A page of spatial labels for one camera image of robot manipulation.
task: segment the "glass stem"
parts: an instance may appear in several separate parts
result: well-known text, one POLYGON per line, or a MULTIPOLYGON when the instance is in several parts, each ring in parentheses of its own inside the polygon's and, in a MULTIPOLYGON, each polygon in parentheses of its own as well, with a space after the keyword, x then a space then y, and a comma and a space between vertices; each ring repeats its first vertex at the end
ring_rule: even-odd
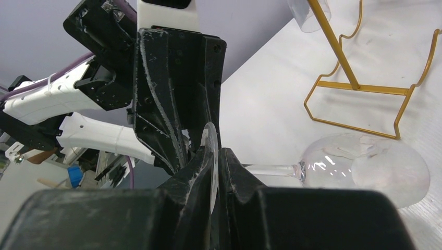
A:
POLYGON ((302 177, 305 176, 300 163, 295 165, 249 165, 246 169, 253 175, 295 177, 300 181, 303 181, 302 177))

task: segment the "gold metal stand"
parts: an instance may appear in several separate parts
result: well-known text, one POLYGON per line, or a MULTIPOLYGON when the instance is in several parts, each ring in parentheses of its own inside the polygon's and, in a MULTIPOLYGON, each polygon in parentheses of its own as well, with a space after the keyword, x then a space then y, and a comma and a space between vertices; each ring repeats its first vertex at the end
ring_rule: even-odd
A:
POLYGON ((425 65, 424 72, 422 73, 421 78, 418 80, 418 82, 416 84, 411 85, 408 89, 402 88, 402 87, 360 85, 356 79, 356 76, 354 75, 353 71, 351 70, 351 67, 345 57, 345 54, 342 51, 342 38, 351 39, 358 32, 359 27, 361 26, 361 21, 362 21, 362 0, 359 0, 359 19, 358 19, 358 24, 356 25, 356 28, 355 28, 353 34, 351 34, 350 36, 346 36, 346 35, 341 34, 339 36, 339 41, 336 39, 335 34, 333 33, 333 30, 332 30, 330 24, 328 23, 327 18, 325 17, 325 14, 324 14, 320 4, 318 3, 318 1, 317 0, 307 0, 307 1, 309 2, 310 7, 312 8, 313 14, 317 18, 325 36, 327 37, 327 40, 330 43, 330 46, 332 47, 333 51, 335 52, 336 57, 338 58, 338 62, 336 63, 336 66, 333 69, 333 71, 329 74, 322 74, 317 78, 315 84, 313 85, 312 89, 310 90, 309 94, 307 95, 307 97, 304 101, 304 107, 307 110, 307 113, 309 113, 310 118, 314 121, 319 121, 319 122, 323 122, 326 124, 330 124, 330 125, 334 125, 334 126, 338 126, 338 127, 342 127, 342 128, 357 130, 357 131, 361 131, 361 132, 365 132, 365 133, 369 133, 369 134, 375 134, 375 135, 379 135, 379 136, 383 136, 383 137, 387 137, 387 138, 392 138, 392 139, 400 139, 399 121, 402 118, 402 115, 405 111, 405 108, 408 105, 408 102, 410 100, 411 94, 413 94, 414 89, 416 87, 419 87, 420 85, 422 85, 422 83, 425 80, 425 77, 428 74, 429 68, 431 66, 431 62, 433 60, 434 51, 436 48, 437 37, 438 37, 438 35, 442 34, 442 31, 440 29, 436 29, 433 33, 433 39, 431 42, 431 48, 430 48, 430 52, 428 55, 428 60, 425 65), (338 70, 339 65, 342 65, 342 69, 343 69, 344 73, 346 74, 350 83, 321 81, 322 77, 331 77, 338 70), (399 112, 398 112, 395 122, 393 124, 393 127, 395 129, 395 134, 394 135, 385 134, 385 133, 381 133, 381 132, 377 132, 377 131, 373 131, 373 130, 353 127, 353 126, 349 126, 346 124, 337 123, 337 122, 323 120, 323 119, 313 117, 312 113, 309 110, 309 107, 307 106, 307 102, 309 101, 309 99, 312 96, 313 92, 315 91, 316 87, 324 87, 324 88, 327 87, 327 88, 332 88, 332 89, 362 91, 362 92, 372 92, 372 93, 381 93, 381 94, 388 94, 388 95, 405 96, 405 99, 402 103, 402 106, 399 109, 399 112))

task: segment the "blue object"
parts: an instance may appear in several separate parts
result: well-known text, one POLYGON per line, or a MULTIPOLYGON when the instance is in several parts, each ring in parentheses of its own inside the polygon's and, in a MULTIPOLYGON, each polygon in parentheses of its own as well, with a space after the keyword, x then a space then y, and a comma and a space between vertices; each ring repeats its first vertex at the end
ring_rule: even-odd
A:
POLYGON ((69 167, 68 175, 72 187, 73 188, 78 187, 81 179, 83 179, 83 172, 81 171, 80 167, 78 165, 73 165, 72 167, 69 167))

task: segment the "gray wall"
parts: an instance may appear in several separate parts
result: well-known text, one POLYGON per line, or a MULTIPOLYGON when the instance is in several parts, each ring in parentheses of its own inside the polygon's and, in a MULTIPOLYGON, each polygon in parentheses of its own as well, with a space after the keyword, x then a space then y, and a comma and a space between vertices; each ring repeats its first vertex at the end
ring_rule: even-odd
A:
MULTIPOLYGON (((64 31, 62 25, 79 2, 0 1, 2 86, 9 86, 21 74, 32 80, 45 78, 87 52, 64 31)), ((136 0, 128 2, 136 8, 136 0)), ((224 80, 292 18, 286 0, 197 0, 197 6, 201 31, 227 42, 224 80)), ((82 113, 101 121, 127 125, 124 109, 110 112, 86 110, 82 113)), ((152 180, 158 174, 163 174, 163 170, 153 169, 138 176, 152 180)))

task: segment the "white robot arm segment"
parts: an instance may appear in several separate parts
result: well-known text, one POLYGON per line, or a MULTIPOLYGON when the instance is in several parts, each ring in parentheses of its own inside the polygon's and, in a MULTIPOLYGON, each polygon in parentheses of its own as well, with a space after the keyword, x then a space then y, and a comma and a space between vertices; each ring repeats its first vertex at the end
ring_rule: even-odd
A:
POLYGON ((185 9, 175 9, 138 0, 137 8, 138 29, 161 26, 195 32, 200 31, 195 0, 191 0, 189 6, 185 9))
POLYGON ((113 152, 153 164, 155 157, 135 136, 133 129, 90 119, 79 113, 66 116, 59 127, 61 147, 86 147, 113 152))
MULTIPOLYGON (((87 61, 67 72, 48 86, 11 97, 5 103, 4 113, 27 125, 40 123, 50 117, 80 111, 102 109, 97 103, 74 88, 89 68, 87 61)), ((17 89, 35 82, 23 82, 17 89)))

